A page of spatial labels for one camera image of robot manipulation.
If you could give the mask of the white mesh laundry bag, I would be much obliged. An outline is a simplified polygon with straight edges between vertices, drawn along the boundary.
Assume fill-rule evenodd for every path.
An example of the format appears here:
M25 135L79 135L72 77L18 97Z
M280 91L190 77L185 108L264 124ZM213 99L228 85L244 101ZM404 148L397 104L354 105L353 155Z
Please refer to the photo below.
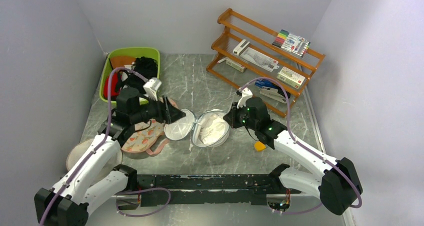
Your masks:
M185 138L189 138L192 145L197 146L197 147L201 147L201 148L207 148L207 147L202 147L202 146L199 145L199 142L200 142L199 139L198 139L199 131L200 131L199 119L202 118L205 114L212 112L212 111L222 112L223 116L225 116L226 112L223 111L223 110L219 110L219 109L212 109L212 110L204 112L200 116L196 116L192 111L190 111L188 109L183 109L183 111L186 113L186 117L178 120L175 123L166 124L164 126L164 132L165 132L166 138L171 140L171 141L180 141L180 140L183 140Z

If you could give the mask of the black lace bra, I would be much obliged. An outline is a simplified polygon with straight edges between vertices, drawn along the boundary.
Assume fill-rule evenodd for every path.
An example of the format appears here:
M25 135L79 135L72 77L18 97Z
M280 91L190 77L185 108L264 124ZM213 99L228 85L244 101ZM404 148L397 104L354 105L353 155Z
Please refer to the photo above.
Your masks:
M135 62L130 68L144 76L146 79L151 79L153 77L157 78L158 74L158 64L157 61L153 58L140 57L136 58ZM139 78L138 76L130 73L126 70L119 71L120 78L115 86L116 89L121 90L124 87L132 87L138 89L141 94L145 94L146 91L143 88L145 81Z

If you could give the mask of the white lace bra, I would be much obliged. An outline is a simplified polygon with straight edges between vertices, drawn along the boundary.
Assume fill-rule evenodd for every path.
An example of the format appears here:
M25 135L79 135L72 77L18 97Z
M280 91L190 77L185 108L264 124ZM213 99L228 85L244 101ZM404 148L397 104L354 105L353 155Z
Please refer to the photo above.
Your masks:
M199 119L199 145L216 147L221 145L229 135L229 126L223 119L222 112L212 111Z

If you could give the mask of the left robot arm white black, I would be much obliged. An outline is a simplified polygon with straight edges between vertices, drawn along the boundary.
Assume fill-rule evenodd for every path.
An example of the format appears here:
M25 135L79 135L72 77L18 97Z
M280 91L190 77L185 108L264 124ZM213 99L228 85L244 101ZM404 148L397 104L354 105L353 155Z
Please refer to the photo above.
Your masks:
M171 124L186 116L163 96L148 97L140 103L140 92L127 87L116 97L116 107L98 130L92 144L76 165L50 189L41 188L34 196L40 225L85 225L89 216L112 195L131 194L138 188L137 171L119 164L101 181L94 180L105 164L135 132L135 125L150 120Z

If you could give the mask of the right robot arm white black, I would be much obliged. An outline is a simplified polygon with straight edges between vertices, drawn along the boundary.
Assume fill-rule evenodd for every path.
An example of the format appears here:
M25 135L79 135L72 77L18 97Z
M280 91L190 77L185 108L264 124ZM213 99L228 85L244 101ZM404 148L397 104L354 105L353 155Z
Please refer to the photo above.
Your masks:
M285 166L270 179L274 192L281 193L287 188L305 192L318 198L335 215L354 207L355 201L361 206L363 188L354 163L346 157L329 156L299 139L287 126L271 119L262 99L249 98L243 107L232 103L223 119L231 128L253 130L259 142L288 155L308 170Z

